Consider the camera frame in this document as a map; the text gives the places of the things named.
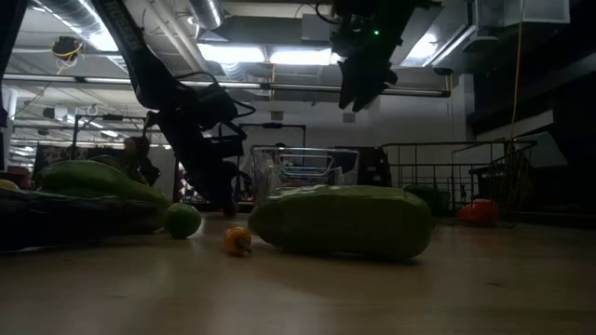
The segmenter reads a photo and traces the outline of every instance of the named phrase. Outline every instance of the person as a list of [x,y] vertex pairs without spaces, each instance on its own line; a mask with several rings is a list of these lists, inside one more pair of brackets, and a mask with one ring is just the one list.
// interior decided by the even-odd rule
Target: person
[[150,147],[151,143],[144,136],[125,139],[122,165],[129,175],[140,173],[145,183],[153,186],[161,173],[157,167],[151,164],[151,160],[148,157]]

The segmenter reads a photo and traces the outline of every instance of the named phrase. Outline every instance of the red object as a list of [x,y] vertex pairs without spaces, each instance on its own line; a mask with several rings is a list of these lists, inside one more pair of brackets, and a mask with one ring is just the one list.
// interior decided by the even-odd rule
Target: red object
[[495,227],[499,221],[499,206],[487,199],[476,199],[459,209],[457,219],[479,227]]

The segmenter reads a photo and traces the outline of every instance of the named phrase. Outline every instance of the ceiling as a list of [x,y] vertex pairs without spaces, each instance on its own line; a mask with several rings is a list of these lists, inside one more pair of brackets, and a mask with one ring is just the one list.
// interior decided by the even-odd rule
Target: ceiling
[[[142,26],[145,31],[147,45],[167,65],[173,74],[187,74],[192,72],[191,66],[184,60],[177,48],[170,42],[168,37],[161,31],[151,13],[146,11],[143,1],[125,1],[131,16]],[[185,0],[164,0],[166,7],[177,18],[178,24],[187,33],[187,38],[194,39],[195,27],[189,23],[191,17],[187,2]],[[198,42],[227,40],[226,43],[236,45],[254,44],[263,47],[267,52],[278,46],[303,47],[311,46],[312,41],[301,39],[304,33],[303,23],[310,20],[310,24],[317,29],[325,29],[325,25],[311,21],[314,10],[312,4],[306,4],[300,0],[233,0],[223,1],[223,8],[226,18],[222,27],[213,32],[201,33]],[[329,7],[322,6],[325,12]],[[409,59],[414,47],[424,40],[433,36],[433,50],[435,53],[443,46],[453,40],[454,35],[461,32],[463,27],[469,24],[467,1],[445,0],[443,7],[434,7],[430,10],[416,9],[402,39],[404,43],[398,47],[391,59],[393,70],[399,76],[399,87],[439,89],[448,87],[448,81],[443,76],[435,74],[431,66],[402,67],[402,63]],[[548,35],[549,30],[538,30]],[[508,35],[503,33],[505,44],[508,40],[515,40],[514,34],[510,31]],[[59,36],[76,36],[76,34],[61,21],[54,18],[47,12],[27,10],[25,19],[21,25],[20,33],[15,45],[15,50],[10,59],[7,73],[12,74],[56,74],[60,65],[56,58],[48,52],[50,46]],[[329,41],[318,41],[318,47],[328,47]],[[127,78],[128,74],[116,66],[106,57],[98,57],[98,50],[87,46],[84,55],[79,58],[76,65],[65,69],[61,75],[93,76],[110,78]],[[461,49],[455,50],[449,57],[440,64],[440,67],[454,69],[457,73],[474,71],[486,55],[464,55]],[[243,70],[246,71],[252,81],[272,81],[290,84],[312,84],[332,85],[341,84],[341,73],[336,65],[275,65],[270,64],[248,64],[243,63]],[[210,62],[210,71],[225,79],[225,73],[217,62]],[[144,116],[144,109],[137,101],[130,89],[114,89],[113,87],[82,88],[76,83],[72,85],[44,86],[39,83],[10,82],[5,86],[16,89],[19,94],[16,132],[14,139],[50,139],[68,141],[72,138],[72,131],[51,129],[50,134],[38,136],[37,130],[33,127],[71,127],[58,120],[43,118],[44,108],[64,105],[74,111],[85,111],[89,106],[96,105],[100,114],[112,113],[132,116]],[[336,94],[277,91],[271,94],[267,91],[236,90],[231,94],[240,97],[243,101],[309,101],[309,102],[336,102]],[[24,103],[40,95],[35,104],[25,108]],[[138,134],[137,127],[130,122],[110,124],[102,122],[106,127],[129,128],[131,132],[121,131],[123,136]],[[159,134],[155,134],[153,141],[160,142]],[[80,141],[107,141],[98,131],[82,132]]]

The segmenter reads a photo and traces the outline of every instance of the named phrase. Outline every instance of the machine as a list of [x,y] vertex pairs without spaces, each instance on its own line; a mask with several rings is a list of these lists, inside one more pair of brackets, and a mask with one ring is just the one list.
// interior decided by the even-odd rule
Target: machine
[[[232,121],[254,113],[249,105],[233,100],[213,80],[209,87],[195,90],[174,77],[143,40],[122,0],[91,0],[114,38],[129,71],[137,100],[149,113],[146,127],[157,124],[188,172],[190,183],[207,200],[234,214],[231,179],[237,167],[230,168],[224,158],[243,155],[246,134]],[[336,26],[332,50],[344,58],[340,62],[343,84],[340,107],[354,102],[355,112],[379,95],[387,83],[398,78],[390,71],[389,59],[416,7],[433,4],[426,0],[335,0],[331,17],[318,15]],[[3,1],[0,5],[0,74],[4,75],[15,44],[27,0]],[[238,112],[237,106],[249,111]],[[6,126],[7,112],[0,110],[0,126]],[[236,134],[204,138],[202,131],[225,125]]]

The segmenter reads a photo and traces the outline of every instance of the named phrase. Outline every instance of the concrete floor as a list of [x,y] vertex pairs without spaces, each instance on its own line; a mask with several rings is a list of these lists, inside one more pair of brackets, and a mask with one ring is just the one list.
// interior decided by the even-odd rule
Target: concrete floor
[[596,334],[596,233],[440,226],[407,264],[204,234],[0,255],[0,334]]

